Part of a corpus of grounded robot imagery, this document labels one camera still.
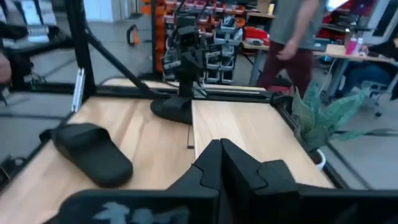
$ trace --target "black slipper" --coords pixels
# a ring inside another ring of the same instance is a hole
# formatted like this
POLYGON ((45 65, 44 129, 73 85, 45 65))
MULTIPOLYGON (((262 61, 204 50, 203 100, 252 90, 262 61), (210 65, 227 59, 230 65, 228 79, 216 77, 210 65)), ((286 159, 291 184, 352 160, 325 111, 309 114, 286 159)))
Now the black slipper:
POLYGON ((51 131, 55 147, 100 187, 118 187, 132 176, 131 161, 95 124, 68 124, 51 131))

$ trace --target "desk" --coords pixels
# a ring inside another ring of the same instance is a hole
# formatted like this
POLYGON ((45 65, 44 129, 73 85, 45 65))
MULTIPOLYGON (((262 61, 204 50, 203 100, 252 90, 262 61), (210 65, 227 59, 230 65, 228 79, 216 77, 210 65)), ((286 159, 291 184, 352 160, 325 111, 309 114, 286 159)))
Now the desk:
MULTIPOLYGON (((173 88, 163 83, 147 84, 173 88)), ((132 86, 132 83, 114 79, 105 85, 132 86)), ((150 103, 151 100, 91 97, 69 120, 106 128, 132 161, 134 176, 120 189, 166 189, 188 170, 214 138, 230 138, 260 161, 285 160, 297 182, 333 187, 270 105, 194 101, 193 127, 190 127, 156 117, 150 111, 150 103), (195 149, 188 149, 189 144, 194 144, 195 149)), ((0 195, 0 223, 42 223, 57 213, 69 195, 95 188, 98 187, 64 159, 50 141, 0 195)))
MULTIPOLYGON (((265 46, 265 45, 256 46, 256 45, 249 44, 246 41, 243 41, 242 45, 243 45, 243 48, 245 48, 245 49, 257 50, 257 54, 256 54, 256 58, 254 60, 254 65, 252 68, 250 82, 249 82, 249 84, 251 86, 254 86, 256 84, 258 76, 259 76, 258 67, 261 62, 262 51, 269 50, 269 46, 265 46)), ((329 87, 326 91, 325 98, 330 98, 331 96, 334 95, 336 89, 338 88, 340 80, 343 78, 343 73, 345 71, 345 68, 347 67, 347 64, 350 60, 354 60, 354 61, 368 60, 368 61, 372 61, 372 62, 388 62, 388 63, 394 62, 394 59, 386 58, 381 55, 379 57, 359 56, 358 54, 346 55, 345 51, 346 50, 345 50, 344 45, 328 44, 326 51, 324 51, 324 52, 314 51, 313 52, 313 54, 315 56, 326 56, 326 57, 344 59, 343 63, 337 70, 337 73, 333 76, 331 85, 329 85, 329 87)))

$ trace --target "person's arm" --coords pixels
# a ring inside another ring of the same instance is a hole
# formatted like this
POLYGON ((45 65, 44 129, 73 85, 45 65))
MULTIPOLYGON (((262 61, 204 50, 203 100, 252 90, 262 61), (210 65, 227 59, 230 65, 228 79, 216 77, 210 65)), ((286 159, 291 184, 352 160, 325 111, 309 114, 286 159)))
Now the person's arm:
POLYGON ((280 60, 289 60, 294 57, 299 48, 300 41, 307 31, 309 23, 319 8, 319 0, 302 1, 303 3, 298 10, 293 36, 287 42, 285 48, 279 52, 278 58, 280 60))
POLYGON ((8 83, 11 79, 11 66, 8 59, 0 52, 0 84, 8 83))
POLYGON ((389 44, 389 42, 384 42, 381 44, 373 45, 368 47, 370 52, 378 53, 378 54, 384 54, 386 53, 386 50, 388 48, 392 47, 392 45, 389 44))

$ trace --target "gray floor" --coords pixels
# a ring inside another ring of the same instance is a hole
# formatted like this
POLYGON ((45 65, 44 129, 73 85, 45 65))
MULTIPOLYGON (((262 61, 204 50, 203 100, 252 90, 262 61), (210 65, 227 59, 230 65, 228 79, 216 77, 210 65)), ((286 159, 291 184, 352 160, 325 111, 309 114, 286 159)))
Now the gray floor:
MULTIPOLYGON (((67 30, 65 18, 58 24, 67 30)), ((90 27, 103 45, 111 51, 134 74, 151 70, 150 43, 130 47, 126 43, 126 30, 137 24, 141 40, 150 39, 150 22, 142 16, 135 21, 122 21, 115 24, 90 24, 90 27)), ((34 57, 34 72, 45 75, 51 82, 74 83, 77 73, 74 51, 56 50, 34 57)), ((99 52, 91 48, 91 61, 96 83, 121 76, 121 74, 99 52)), ((234 73, 235 85, 248 85, 251 64, 243 57, 238 58, 234 73)), ((320 68, 315 69, 314 79, 323 83, 326 76, 320 68)), ((72 98, 65 95, 33 95, 15 93, 7 97, 9 106, 0 104, 1 154, 27 156, 39 144, 39 133, 54 127, 59 118, 68 114, 72 98)), ((375 118, 375 109, 364 106, 346 129, 396 128, 398 129, 398 102, 382 101, 384 114, 375 118)), ((335 151, 324 147, 330 163, 355 189, 398 189, 397 138, 361 137, 347 142, 333 142, 335 151)))

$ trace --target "gray shirt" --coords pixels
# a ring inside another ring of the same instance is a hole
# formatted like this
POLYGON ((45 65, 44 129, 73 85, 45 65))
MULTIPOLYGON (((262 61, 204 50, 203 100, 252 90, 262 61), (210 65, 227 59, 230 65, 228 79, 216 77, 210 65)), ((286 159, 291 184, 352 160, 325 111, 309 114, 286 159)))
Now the gray shirt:
MULTIPOLYGON (((313 36, 320 30, 327 0, 319 0, 319 8, 306 33, 300 42, 299 48, 310 49, 314 44, 313 36)), ((278 0, 275 19, 272 21, 269 38, 279 44, 286 44, 293 36, 295 23, 303 0, 278 0)))

